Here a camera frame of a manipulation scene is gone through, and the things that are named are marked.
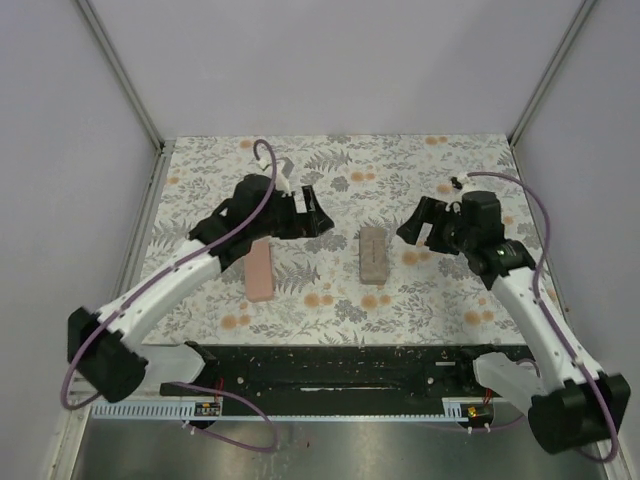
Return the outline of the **beige glasses case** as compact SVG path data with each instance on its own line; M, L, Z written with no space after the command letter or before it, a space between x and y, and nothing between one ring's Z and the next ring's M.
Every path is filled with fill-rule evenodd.
M383 228L362 227L359 231L359 278L364 285L387 281L387 235Z

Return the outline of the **pink glasses case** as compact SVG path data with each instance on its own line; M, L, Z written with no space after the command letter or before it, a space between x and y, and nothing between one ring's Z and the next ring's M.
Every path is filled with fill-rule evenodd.
M272 267L269 240L255 241L244 257L245 294L249 302L258 303L273 298L275 286Z

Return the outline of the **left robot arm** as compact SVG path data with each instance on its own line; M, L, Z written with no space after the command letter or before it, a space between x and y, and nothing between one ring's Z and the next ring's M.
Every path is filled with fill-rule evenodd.
M304 211L295 196L267 176L249 174L231 197L200 220L169 259L119 299L91 312L78 308L67 321L67 360L110 403L129 397L144 383L182 382L205 395L217 382L214 367L193 347L179 345L153 356L142 342L155 325L203 283L245 257L254 242L316 238L334 221L310 185L301 188Z

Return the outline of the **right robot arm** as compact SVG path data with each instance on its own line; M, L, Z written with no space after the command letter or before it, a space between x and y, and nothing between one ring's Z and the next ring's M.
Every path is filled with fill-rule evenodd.
M539 287L539 263L526 246L505 235L501 203L492 192L470 191L459 201L420 199L396 231L437 253L463 255L509 313L529 348L537 372L530 374L505 355L482 354L455 371L457 388L469 396L484 389L508 400L528 420L538 444L557 454L608 440L618 448L631 388L620 375L608 375L580 344Z

